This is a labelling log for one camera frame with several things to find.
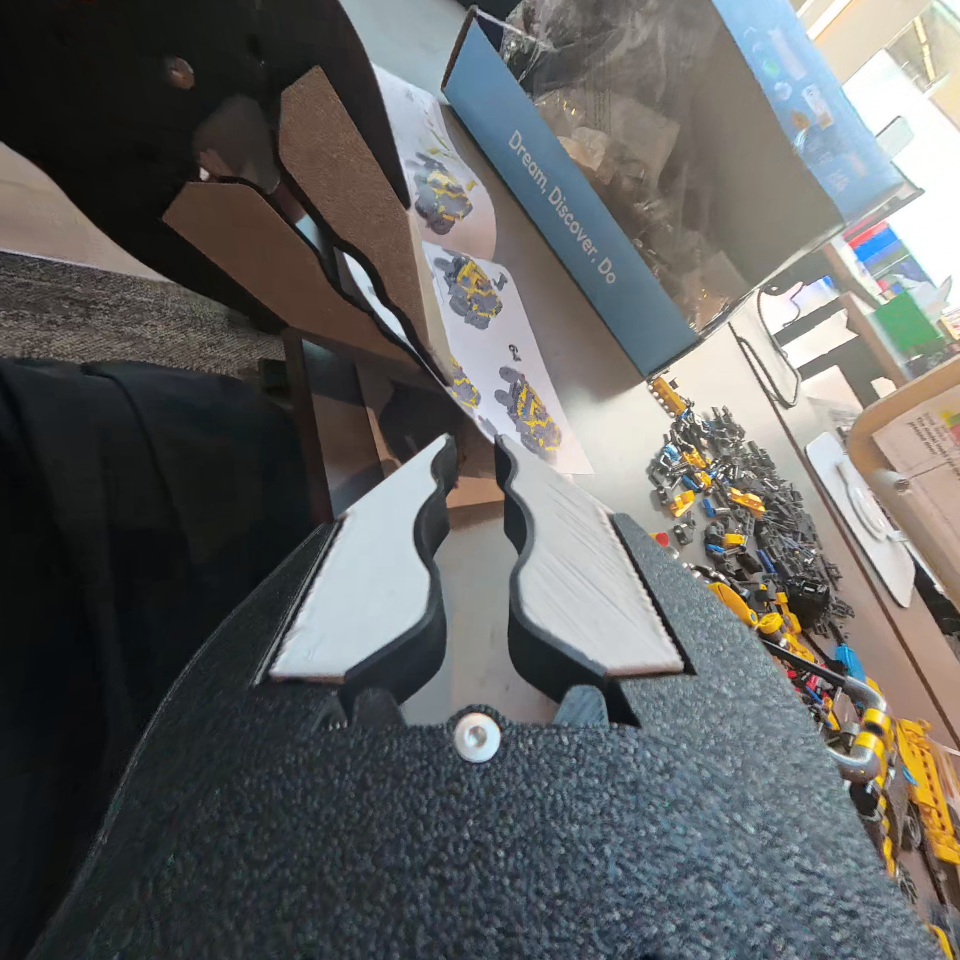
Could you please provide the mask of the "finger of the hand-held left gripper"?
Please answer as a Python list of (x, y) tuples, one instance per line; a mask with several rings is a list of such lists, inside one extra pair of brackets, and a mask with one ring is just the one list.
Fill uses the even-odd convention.
[(321, 66), (281, 93), (279, 159), (339, 249), (361, 266), (375, 300), (438, 380), (452, 384), (450, 343), (409, 201)]
[(254, 186), (187, 182), (163, 222), (304, 339), (393, 379), (439, 378), (411, 345), (331, 284), (318, 252)]

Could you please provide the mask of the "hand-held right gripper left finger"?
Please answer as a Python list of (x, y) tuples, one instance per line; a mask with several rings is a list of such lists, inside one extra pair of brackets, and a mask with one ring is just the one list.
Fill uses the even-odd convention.
[(440, 436), (352, 504), (308, 575), (268, 668), (275, 682), (425, 684), (446, 654), (436, 553), (457, 447)]

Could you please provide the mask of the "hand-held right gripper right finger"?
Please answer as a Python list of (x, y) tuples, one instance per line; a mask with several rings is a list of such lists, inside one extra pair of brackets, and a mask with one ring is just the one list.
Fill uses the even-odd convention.
[(655, 676), (685, 668), (611, 512), (518, 442), (498, 436), (497, 482), (505, 534), (517, 553), (510, 626), (521, 660), (556, 654), (588, 676)]

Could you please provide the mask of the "toy brick instruction booklet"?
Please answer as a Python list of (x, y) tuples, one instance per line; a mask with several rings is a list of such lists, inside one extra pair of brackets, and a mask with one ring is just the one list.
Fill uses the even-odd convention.
[(448, 391), (489, 440), (505, 435), (562, 474), (593, 474), (518, 285), (493, 260), (498, 230), (486, 184), (456, 148), (438, 99), (380, 66), (373, 71), (449, 346)]

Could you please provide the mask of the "grey desk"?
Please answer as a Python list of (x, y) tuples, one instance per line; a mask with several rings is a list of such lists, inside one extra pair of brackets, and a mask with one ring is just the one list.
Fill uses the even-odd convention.
[[(342, 6), (376, 65), (443, 99), (441, 78), (466, 16), (457, 2)], [(644, 469), (663, 438), (666, 414), (474, 140), (447, 106), (442, 110), (451, 137), (489, 192), (498, 229), (494, 259), (520, 282), (561, 406), (594, 469), (576, 482), (646, 530), (659, 529), (660, 512)], [(799, 486), (827, 556), (843, 571), (842, 586), (856, 611), (850, 628), (854, 649), (894, 712), (929, 721), (937, 739), (957, 747), (954, 654), (918, 600), (895, 611), (879, 597), (873, 577), (861, 571), (733, 334), (717, 333), (683, 359), (678, 372), (698, 403), (728, 405)], [(507, 651), (508, 578), (517, 555), (502, 528), (502, 506), (455, 510), (451, 526), (438, 551), (448, 652), (438, 678), (405, 712), (415, 722), (431, 722), (450, 708), (488, 703), (510, 719), (546, 718), (549, 702), (516, 675)]]

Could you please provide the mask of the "pile of loose toy bricks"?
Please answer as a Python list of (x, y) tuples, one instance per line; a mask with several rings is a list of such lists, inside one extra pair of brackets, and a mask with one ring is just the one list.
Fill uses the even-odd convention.
[(649, 390), (670, 423), (647, 475), (676, 544), (702, 548), (692, 572), (754, 629), (776, 614), (793, 637), (847, 644), (856, 613), (798, 488), (727, 407), (702, 414), (664, 377)]

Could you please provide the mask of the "blue cardboard box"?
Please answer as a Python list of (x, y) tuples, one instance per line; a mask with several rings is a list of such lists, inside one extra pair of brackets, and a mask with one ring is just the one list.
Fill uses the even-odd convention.
[(818, 246), (750, 292), (720, 324), (698, 335), (654, 278), (593, 186), (505, 64), (500, 44), (520, 2), (463, 2), (466, 17), (441, 83), (458, 119), (539, 230), (630, 363), (649, 378), (690, 353), (765, 284), (850, 227), (866, 226), (918, 189), (882, 149), (807, 37), (789, 2), (747, 2), (765, 53), (758, 76), (774, 92), (786, 133), (803, 120), (801, 156), (841, 214)]

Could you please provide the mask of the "person's black clothing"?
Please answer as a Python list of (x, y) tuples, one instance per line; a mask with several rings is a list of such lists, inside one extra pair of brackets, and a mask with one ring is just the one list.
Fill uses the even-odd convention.
[(294, 419), (256, 386), (2, 359), (2, 958), (56, 911), (174, 680), (313, 526)]

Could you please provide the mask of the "crumpled clear plastic bags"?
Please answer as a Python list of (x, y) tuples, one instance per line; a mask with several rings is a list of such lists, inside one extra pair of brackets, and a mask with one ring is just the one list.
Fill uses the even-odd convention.
[(506, 23), (505, 65), (698, 335), (841, 225), (747, 2), (527, 1)]

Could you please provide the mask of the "yellow toy brick vehicle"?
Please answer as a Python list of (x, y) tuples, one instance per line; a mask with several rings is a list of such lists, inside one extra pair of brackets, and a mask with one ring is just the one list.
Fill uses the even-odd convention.
[(895, 717), (846, 644), (822, 656), (804, 641), (784, 592), (694, 573), (774, 657), (817, 727), (886, 874), (958, 958), (958, 776), (930, 724)]

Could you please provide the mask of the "clipboard with instruction sheet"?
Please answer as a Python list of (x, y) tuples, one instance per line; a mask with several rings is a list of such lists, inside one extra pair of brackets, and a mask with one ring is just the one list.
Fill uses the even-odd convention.
[(870, 405), (851, 427), (846, 452), (958, 607), (958, 356)]

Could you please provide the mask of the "green box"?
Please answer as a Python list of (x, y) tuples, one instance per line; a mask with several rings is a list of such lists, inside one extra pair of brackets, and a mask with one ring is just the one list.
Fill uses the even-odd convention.
[(906, 364), (941, 354), (948, 348), (942, 329), (929, 318), (910, 292), (900, 292), (874, 309), (873, 319), (896, 358)]

